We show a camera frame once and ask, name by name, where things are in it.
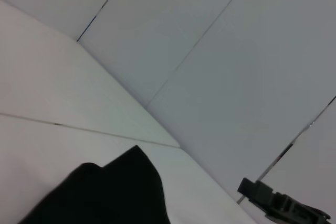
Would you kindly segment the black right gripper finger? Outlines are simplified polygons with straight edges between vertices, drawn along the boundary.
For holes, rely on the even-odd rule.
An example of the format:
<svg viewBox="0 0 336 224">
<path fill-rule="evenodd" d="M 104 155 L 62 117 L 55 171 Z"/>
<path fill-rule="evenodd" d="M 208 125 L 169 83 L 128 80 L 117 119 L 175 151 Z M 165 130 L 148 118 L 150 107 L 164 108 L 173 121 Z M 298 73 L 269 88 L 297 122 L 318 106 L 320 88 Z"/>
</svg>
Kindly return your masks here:
<svg viewBox="0 0 336 224">
<path fill-rule="evenodd" d="M 265 213 L 265 217 L 276 224 L 331 224 L 330 215 L 307 206 L 286 194 L 257 180 L 243 178 L 237 191 Z"/>
</svg>

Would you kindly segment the black shirt with FREE print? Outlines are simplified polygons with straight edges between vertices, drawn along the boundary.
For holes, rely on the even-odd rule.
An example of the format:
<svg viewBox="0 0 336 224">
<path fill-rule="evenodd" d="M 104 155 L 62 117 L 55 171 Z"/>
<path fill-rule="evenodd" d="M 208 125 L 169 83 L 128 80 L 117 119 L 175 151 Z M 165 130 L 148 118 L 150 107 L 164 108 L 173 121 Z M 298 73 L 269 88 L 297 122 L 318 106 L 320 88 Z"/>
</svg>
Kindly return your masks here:
<svg viewBox="0 0 336 224">
<path fill-rule="evenodd" d="M 136 145 L 100 167 L 83 163 L 18 224 L 171 224 L 162 180 Z"/>
</svg>

